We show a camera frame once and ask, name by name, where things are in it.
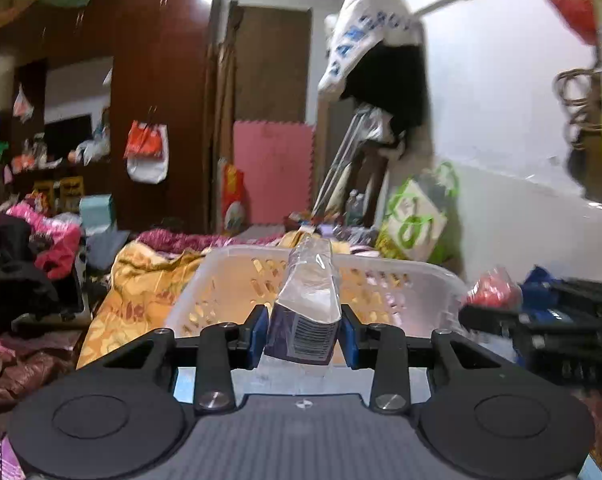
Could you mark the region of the green white shopping bag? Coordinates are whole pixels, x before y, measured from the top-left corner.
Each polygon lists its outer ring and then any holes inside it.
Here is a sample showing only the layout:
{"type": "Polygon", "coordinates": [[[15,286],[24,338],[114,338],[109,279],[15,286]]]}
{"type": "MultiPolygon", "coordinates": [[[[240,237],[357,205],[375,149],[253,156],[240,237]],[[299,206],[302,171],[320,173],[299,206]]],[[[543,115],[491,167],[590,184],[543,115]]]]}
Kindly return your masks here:
{"type": "Polygon", "coordinates": [[[460,181],[450,162],[406,179],[390,197],[375,248],[383,258],[442,266],[458,256],[460,181]]]}

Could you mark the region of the pink foam mat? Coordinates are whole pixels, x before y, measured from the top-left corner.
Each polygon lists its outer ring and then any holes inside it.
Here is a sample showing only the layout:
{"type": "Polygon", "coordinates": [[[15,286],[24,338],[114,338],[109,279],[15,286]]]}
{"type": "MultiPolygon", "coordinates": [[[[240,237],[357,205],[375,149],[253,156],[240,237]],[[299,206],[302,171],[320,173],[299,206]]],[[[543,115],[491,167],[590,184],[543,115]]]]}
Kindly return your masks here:
{"type": "Polygon", "coordinates": [[[243,172],[249,221],[277,224],[310,207],[314,129],[302,122],[235,122],[234,165],[243,172]]]}

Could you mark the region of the white plastic laundry basket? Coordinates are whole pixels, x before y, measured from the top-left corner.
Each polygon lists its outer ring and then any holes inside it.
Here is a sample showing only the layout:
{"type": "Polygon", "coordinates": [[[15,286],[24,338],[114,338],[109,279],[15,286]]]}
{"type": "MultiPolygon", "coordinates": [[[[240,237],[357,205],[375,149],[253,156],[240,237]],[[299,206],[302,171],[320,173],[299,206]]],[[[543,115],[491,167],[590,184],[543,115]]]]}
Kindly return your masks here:
{"type": "Polygon", "coordinates": [[[427,337],[453,330],[466,297],[465,284],[429,263],[336,254],[316,250],[296,262],[289,249],[263,246],[216,248],[203,258],[167,315],[179,337],[210,325],[243,322],[252,309],[281,301],[318,322],[328,322],[338,298],[364,324],[382,323],[427,337]]]}

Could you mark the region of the dark red wooden wardrobe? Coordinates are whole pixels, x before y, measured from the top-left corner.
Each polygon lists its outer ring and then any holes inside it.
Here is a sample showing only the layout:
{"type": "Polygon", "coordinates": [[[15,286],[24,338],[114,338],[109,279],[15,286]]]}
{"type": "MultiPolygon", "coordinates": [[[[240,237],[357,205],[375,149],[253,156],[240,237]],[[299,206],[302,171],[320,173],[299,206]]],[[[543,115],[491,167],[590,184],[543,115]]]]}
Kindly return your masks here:
{"type": "Polygon", "coordinates": [[[221,0],[90,0],[78,9],[34,3],[0,28],[0,54],[27,67],[43,108],[45,68],[111,58],[111,155],[97,183],[113,196],[122,229],[142,231],[177,219],[207,232],[211,194],[213,44],[221,0]],[[159,184],[133,181],[124,150],[133,122],[167,126],[169,168],[159,184]]]}

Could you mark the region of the pink floral quilt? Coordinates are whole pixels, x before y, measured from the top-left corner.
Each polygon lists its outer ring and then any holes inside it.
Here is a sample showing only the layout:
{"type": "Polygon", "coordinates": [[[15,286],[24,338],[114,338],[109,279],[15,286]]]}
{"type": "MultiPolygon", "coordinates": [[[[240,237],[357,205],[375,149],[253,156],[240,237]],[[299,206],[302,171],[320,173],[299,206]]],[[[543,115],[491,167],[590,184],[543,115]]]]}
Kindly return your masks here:
{"type": "Polygon", "coordinates": [[[70,274],[83,236],[78,224],[47,218],[25,202],[10,207],[7,214],[24,220],[34,235],[42,235],[51,241],[47,249],[37,254],[37,269],[42,270],[51,281],[61,280],[70,274]]]}

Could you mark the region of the brown wooden door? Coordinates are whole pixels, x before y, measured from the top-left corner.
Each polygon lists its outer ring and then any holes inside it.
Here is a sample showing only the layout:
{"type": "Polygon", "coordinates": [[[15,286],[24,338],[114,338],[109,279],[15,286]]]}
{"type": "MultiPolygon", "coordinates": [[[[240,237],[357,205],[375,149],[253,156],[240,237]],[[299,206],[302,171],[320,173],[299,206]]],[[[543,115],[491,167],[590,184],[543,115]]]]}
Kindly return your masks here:
{"type": "Polygon", "coordinates": [[[235,118],[304,122],[312,12],[231,3],[236,51],[235,118]]]}

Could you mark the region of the orange white hanging bag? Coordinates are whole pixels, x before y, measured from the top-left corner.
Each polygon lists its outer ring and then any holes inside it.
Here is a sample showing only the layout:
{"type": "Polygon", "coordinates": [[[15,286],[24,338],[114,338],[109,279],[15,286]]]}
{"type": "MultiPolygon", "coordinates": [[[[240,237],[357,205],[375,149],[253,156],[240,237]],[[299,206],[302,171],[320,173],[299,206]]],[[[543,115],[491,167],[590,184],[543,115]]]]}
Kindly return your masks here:
{"type": "Polygon", "coordinates": [[[128,176],[135,182],[159,184],[167,178],[169,157],[167,126],[134,120],[124,151],[128,176]]]}

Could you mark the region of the teal cardboard box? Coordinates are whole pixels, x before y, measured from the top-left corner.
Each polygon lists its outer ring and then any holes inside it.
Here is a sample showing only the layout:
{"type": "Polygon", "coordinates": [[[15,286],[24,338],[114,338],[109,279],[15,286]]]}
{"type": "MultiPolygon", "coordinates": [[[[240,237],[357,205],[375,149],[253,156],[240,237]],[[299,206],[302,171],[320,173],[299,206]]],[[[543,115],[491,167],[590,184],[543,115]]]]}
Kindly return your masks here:
{"type": "Polygon", "coordinates": [[[87,236],[107,231],[115,225],[113,197],[109,194],[82,197],[80,220],[87,236]]]}

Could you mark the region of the white hanging jacket blue letters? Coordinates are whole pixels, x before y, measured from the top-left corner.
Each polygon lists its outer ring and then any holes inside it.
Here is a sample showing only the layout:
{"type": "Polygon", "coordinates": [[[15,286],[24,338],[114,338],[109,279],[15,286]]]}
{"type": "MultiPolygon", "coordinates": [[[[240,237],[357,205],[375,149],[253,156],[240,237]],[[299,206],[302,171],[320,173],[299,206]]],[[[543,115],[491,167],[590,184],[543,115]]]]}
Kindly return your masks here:
{"type": "Polygon", "coordinates": [[[318,83],[318,96],[336,101],[349,73],[377,44],[404,47],[422,42],[420,22],[406,0],[343,0],[330,37],[327,67],[318,83]]]}

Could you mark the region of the blue fabric bag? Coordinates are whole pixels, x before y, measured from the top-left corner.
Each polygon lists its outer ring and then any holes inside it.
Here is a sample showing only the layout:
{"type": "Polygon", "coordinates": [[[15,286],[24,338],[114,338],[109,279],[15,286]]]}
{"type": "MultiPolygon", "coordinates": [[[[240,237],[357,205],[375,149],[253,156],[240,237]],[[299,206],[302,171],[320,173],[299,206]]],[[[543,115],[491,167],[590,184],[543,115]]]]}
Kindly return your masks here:
{"type": "Polygon", "coordinates": [[[535,266],[519,287],[522,291],[520,310],[533,322],[576,322],[578,315],[574,314],[574,305],[578,296],[542,266],[535,266]]]}

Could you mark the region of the yellow patterned blanket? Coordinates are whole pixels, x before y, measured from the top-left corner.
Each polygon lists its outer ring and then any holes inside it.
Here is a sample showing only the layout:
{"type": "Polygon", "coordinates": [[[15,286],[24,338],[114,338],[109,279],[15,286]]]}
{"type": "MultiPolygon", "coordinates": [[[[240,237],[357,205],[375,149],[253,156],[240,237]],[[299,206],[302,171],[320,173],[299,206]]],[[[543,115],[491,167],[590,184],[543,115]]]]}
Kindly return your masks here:
{"type": "Polygon", "coordinates": [[[169,259],[139,242],[125,245],[114,259],[111,287],[88,327],[76,366],[162,327],[204,258],[187,250],[169,259]]]}

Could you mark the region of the purple medicine box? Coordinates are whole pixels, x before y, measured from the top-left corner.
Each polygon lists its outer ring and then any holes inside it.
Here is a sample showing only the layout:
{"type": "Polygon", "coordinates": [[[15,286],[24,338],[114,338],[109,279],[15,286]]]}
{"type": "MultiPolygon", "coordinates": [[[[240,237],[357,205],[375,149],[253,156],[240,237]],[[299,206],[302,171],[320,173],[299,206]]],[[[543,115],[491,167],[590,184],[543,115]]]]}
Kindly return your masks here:
{"type": "Polygon", "coordinates": [[[327,365],[340,321],[339,273],[330,241],[307,235],[289,255],[264,353],[288,362],[327,365]]]}

